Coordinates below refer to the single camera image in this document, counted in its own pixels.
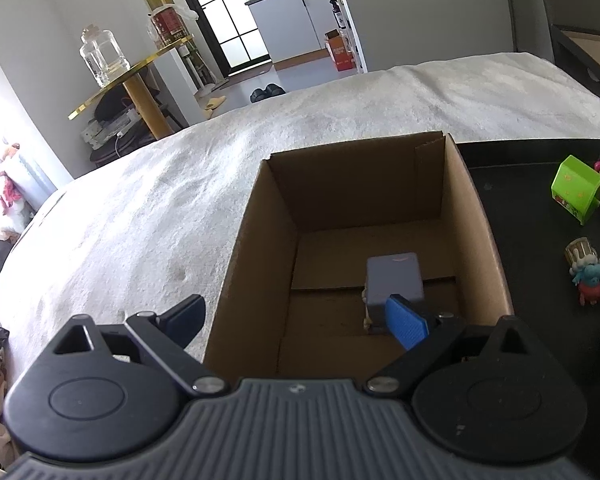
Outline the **grey-blue toy block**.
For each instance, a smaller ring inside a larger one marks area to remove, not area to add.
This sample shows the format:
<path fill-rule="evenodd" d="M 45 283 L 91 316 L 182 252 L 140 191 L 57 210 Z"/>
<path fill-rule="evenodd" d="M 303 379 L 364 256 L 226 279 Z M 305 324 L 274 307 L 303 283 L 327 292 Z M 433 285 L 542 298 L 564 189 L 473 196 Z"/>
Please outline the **grey-blue toy block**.
<path fill-rule="evenodd" d="M 385 304 L 391 295 L 408 301 L 424 299 L 424 285 L 414 252 L 370 257 L 366 261 L 362 300 L 365 308 L 364 330 L 368 334 L 385 333 Z"/>

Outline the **blue pig figure toy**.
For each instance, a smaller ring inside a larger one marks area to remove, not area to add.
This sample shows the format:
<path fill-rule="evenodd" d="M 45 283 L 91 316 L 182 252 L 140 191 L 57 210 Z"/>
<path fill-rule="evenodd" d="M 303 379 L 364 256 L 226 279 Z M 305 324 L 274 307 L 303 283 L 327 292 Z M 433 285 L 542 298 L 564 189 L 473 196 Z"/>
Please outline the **blue pig figure toy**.
<path fill-rule="evenodd" d="M 571 272 L 573 284 L 579 292 L 581 306 L 600 302 L 600 263 L 588 263 L 576 266 Z"/>

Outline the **striped cup toy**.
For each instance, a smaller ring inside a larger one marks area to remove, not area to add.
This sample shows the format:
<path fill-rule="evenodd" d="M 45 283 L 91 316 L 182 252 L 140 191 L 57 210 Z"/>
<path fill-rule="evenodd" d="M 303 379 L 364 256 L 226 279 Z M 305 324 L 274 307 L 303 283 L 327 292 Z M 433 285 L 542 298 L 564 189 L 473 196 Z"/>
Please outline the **striped cup toy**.
<path fill-rule="evenodd" d="M 596 264 L 597 252 L 587 237 L 579 237 L 570 242 L 565 248 L 565 257 L 572 268 Z"/>

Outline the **white fluffy blanket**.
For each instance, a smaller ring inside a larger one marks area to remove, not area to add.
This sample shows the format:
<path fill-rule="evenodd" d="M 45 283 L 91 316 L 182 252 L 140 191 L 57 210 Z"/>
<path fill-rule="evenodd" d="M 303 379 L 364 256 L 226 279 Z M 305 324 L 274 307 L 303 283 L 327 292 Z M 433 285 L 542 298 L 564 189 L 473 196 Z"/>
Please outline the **white fluffy blanket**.
<path fill-rule="evenodd" d="M 189 350 L 223 376 L 362 376 L 394 342 L 332 332 L 297 292 L 359 288 L 368 258 L 414 252 L 460 307 L 512 310 L 460 149 L 600 138 L 600 98 L 550 62 L 501 53 L 400 66 L 232 110 L 50 196 L 0 274 L 15 382 L 75 314 L 104 324 L 208 304 Z"/>

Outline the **brown cardboard box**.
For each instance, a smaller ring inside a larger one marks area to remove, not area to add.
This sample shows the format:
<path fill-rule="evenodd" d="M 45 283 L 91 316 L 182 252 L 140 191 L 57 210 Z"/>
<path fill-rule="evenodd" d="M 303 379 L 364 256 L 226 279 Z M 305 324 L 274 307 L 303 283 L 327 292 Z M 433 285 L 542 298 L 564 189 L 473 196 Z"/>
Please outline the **brown cardboard box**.
<path fill-rule="evenodd" d="M 427 304 L 475 325 L 513 311 L 481 200 L 441 132 L 280 152 L 260 163 L 204 355 L 242 378 L 364 380 L 402 347 L 364 330 L 366 261 L 414 252 Z"/>

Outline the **black shallow tray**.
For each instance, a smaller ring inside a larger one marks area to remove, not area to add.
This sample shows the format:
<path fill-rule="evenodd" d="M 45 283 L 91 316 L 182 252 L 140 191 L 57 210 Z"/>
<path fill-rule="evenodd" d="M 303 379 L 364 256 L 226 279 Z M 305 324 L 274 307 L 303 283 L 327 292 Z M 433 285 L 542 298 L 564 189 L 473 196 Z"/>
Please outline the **black shallow tray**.
<path fill-rule="evenodd" d="M 600 253 L 600 208 L 585 224 L 558 205 L 550 185 L 573 155 L 600 159 L 600 139 L 509 140 L 458 147 L 500 252 L 516 315 L 568 370 L 588 402 L 574 460 L 600 477 L 600 304 L 583 307 L 566 246 L 585 236 Z"/>

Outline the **pile of clothes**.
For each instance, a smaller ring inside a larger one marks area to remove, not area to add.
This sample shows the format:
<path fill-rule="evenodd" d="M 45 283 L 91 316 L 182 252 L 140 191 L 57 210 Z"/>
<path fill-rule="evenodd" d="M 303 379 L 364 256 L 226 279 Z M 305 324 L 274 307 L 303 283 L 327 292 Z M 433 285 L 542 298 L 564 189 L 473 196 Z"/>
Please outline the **pile of clothes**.
<path fill-rule="evenodd" d="M 0 240 L 15 244 L 34 217 L 34 212 L 14 180 L 2 168 L 19 152 L 20 144 L 5 148 L 0 157 Z"/>

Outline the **white power strip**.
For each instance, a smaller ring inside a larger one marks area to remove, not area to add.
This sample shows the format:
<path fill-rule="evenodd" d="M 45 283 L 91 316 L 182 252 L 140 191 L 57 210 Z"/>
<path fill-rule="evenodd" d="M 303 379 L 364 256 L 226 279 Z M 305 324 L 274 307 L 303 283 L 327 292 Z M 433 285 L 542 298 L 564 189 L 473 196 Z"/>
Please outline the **white power strip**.
<path fill-rule="evenodd" d="M 127 110 L 103 125 L 96 119 L 92 119 L 81 132 L 81 138 L 92 150 L 98 150 L 110 139 L 127 134 L 141 120 L 136 110 Z"/>

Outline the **gold round side table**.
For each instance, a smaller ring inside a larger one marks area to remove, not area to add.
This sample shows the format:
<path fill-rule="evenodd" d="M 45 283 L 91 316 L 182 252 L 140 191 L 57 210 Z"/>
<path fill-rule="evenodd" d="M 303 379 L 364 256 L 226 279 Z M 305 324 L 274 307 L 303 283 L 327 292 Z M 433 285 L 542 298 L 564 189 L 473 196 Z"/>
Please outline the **gold round side table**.
<path fill-rule="evenodd" d="M 166 121 L 166 118 L 164 118 L 157 101 L 151 95 L 148 87 L 140 76 L 140 70 L 149 66 L 168 52 L 178 49 L 181 46 L 185 46 L 192 39 L 193 36 L 188 35 L 184 38 L 175 40 L 154 52 L 152 55 L 149 55 L 147 58 L 137 62 L 114 81 L 111 81 L 110 84 L 107 84 L 106 87 L 101 88 L 94 96 L 90 96 L 86 101 L 81 103 L 68 115 L 68 119 L 76 119 L 79 114 L 82 114 L 87 107 L 100 100 L 108 91 L 112 90 L 118 84 L 122 84 L 152 136 L 156 140 L 161 140 L 166 136 L 172 136 L 174 131 Z"/>

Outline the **yellow slipper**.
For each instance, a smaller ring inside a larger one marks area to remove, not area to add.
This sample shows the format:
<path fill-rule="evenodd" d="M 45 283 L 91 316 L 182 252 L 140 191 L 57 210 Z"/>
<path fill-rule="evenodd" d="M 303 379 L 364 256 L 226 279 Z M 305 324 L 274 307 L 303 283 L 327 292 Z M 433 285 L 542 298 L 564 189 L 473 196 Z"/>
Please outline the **yellow slipper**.
<path fill-rule="evenodd" d="M 204 106 L 204 112 L 208 115 L 212 115 L 220 106 L 226 101 L 226 96 L 214 96 L 208 99 L 207 104 Z"/>

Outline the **black slippers pair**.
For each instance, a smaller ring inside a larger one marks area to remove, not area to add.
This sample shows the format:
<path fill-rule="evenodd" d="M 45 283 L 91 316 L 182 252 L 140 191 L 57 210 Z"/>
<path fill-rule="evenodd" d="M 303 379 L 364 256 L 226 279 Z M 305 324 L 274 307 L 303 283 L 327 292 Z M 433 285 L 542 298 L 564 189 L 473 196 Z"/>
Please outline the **black slippers pair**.
<path fill-rule="evenodd" d="M 250 102 L 257 103 L 266 99 L 272 98 L 273 96 L 282 96 L 286 91 L 279 87 L 278 84 L 268 84 L 264 88 L 254 89 L 250 94 Z"/>

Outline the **clear glass jar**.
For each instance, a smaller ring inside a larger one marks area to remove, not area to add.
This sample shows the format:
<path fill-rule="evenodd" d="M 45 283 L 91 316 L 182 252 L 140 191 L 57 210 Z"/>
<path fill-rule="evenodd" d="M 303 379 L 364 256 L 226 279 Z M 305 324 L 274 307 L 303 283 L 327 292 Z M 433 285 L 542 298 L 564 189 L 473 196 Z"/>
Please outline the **clear glass jar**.
<path fill-rule="evenodd" d="M 82 30 L 80 55 L 100 88 L 105 88 L 131 68 L 114 34 L 96 25 Z"/>

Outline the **orange cardboard box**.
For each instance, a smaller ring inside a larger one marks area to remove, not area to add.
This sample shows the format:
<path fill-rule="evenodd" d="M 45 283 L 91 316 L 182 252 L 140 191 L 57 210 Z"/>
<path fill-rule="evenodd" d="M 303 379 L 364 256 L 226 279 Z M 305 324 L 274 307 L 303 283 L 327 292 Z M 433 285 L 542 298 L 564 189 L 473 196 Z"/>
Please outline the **orange cardboard box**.
<path fill-rule="evenodd" d="M 338 30 L 333 29 L 330 32 L 326 32 L 325 47 L 338 72 L 355 69 L 356 65 L 353 54 L 348 50 L 347 44 Z"/>

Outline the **red tin can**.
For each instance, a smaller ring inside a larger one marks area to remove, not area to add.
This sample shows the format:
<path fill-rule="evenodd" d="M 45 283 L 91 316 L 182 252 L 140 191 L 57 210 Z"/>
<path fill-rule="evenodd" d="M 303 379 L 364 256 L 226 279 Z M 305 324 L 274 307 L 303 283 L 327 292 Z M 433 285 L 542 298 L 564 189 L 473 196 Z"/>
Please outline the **red tin can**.
<path fill-rule="evenodd" d="M 188 36 L 188 30 L 172 3 L 152 10 L 149 19 L 165 46 Z"/>

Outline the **dark framed corkboard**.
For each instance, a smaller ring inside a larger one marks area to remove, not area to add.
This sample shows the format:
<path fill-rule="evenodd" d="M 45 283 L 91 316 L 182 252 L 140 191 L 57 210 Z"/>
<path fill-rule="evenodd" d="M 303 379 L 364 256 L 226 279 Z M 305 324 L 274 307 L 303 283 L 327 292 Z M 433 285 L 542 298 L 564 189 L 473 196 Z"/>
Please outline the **dark framed corkboard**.
<path fill-rule="evenodd" d="M 600 33 L 550 26 L 554 63 L 600 98 Z"/>

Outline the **white kitchen cabinet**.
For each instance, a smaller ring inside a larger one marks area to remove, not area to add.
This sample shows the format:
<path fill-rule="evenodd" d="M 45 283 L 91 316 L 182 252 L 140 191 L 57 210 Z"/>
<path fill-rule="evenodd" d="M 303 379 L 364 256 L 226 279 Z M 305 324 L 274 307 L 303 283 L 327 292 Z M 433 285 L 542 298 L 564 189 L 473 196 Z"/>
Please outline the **white kitchen cabinet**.
<path fill-rule="evenodd" d="M 325 50 L 337 27 L 330 0 L 250 0 L 246 7 L 273 63 Z"/>

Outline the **spray bottle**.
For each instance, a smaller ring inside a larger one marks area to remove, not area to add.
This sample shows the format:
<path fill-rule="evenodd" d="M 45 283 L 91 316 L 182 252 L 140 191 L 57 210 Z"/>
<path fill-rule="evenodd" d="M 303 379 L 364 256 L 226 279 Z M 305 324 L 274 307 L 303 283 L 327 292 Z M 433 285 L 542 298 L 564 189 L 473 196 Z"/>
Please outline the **spray bottle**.
<path fill-rule="evenodd" d="M 329 0 L 329 3 L 332 6 L 332 14 L 334 14 L 334 18 L 338 25 L 338 28 L 340 30 L 346 30 L 348 28 L 347 20 L 344 17 L 338 0 Z"/>

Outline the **black-framed glass door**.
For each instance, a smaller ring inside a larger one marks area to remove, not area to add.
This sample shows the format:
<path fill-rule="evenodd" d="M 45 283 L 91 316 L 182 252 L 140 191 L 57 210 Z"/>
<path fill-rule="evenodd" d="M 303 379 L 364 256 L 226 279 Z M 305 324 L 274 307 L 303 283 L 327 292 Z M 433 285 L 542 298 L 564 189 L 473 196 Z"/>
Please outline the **black-framed glass door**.
<path fill-rule="evenodd" d="M 247 0 L 185 0 L 224 76 L 268 62 L 268 49 Z"/>

